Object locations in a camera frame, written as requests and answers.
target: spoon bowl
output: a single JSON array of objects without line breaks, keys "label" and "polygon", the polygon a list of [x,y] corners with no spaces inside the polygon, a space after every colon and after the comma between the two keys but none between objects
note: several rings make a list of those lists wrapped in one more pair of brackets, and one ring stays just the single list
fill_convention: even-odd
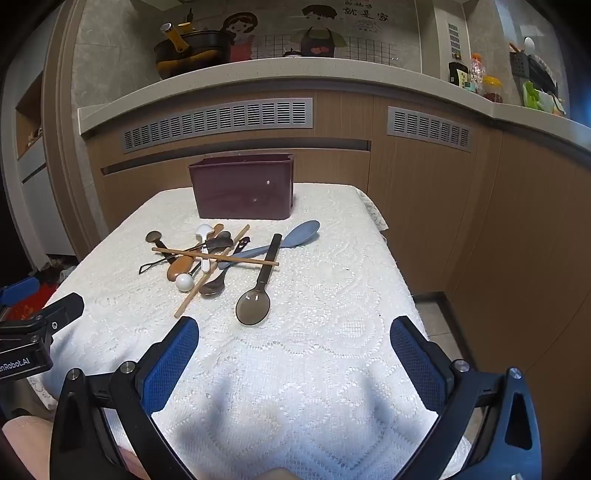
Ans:
[{"label": "spoon bowl", "polygon": [[157,230],[152,230],[146,234],[146,241],[149,244],[154,244],[162,238],[162,234]]},{"label": "spoon bowl", "polygon": [[244,325],[256,325],[262,321],[271,308],[271,299],[265,290],[255,288],[242,294],[236,303],[236,317]]}]

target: blue gripper pad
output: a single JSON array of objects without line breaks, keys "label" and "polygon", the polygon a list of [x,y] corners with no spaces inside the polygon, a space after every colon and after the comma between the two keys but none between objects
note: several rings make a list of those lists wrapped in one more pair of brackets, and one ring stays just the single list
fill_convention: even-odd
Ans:
[{"label": "blue gripper pad", "polygon": [[21,300],[30,297],[39,290],[39,280],[35,277],[25,278],[0,291],[0,305],[12,307]]},{"label": "blue gripper pad", "polygon": [[164,340],[153,344],[139,361],[135,385],[148,415],[164,408],[198,342],[197,322],[182,317]]},{"label": "blue gripper pad", "polygon": [[441,414],[453,389],[451,360],[407,316],[392,322],[390,342],[425,408]]}]

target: yellow pot handle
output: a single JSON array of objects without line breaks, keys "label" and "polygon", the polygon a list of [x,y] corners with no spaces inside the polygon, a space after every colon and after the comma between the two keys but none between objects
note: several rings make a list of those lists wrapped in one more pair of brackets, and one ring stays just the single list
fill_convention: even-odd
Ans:
[{"label": "yellow pot handle", "polygon": [[172,23],[165,23],[160,27],[160,31],[173,43],[177,52],[183,53],[190,48],[189,44],[183,40]]}]

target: kitchen counter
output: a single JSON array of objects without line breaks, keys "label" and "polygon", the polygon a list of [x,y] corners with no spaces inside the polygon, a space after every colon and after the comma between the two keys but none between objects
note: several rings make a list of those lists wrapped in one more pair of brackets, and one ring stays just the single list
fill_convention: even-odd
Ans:
[{"label": "kitchen counter", "polygon": [[280,58],[228,63],[154,83],[102,106],[78,110],[84,134],[113,118],[176,95],[240,83],[277,80],[337,80],[347,90],[392,87],[459,105],[490,119],[544,132],[591,152],[591,128],[567,118],[516,105],[492,103],[442,80],[386,65],[345,59]]}]

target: cabinet door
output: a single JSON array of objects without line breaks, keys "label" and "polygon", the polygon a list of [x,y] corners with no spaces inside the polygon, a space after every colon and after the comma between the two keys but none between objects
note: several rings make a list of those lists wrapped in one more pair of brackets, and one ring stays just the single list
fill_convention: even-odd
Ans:
[{"label": "cabinet door", "polygon": [[[444,272],[466,209],[477,148],[465,152],[389,136],[388,105],[413,110],[420,106],[379,97],[374,101],[368,195],[388,223],[388,246],[410,291],[444,290]],[[478,133],[475,129],[474,145]]]}]

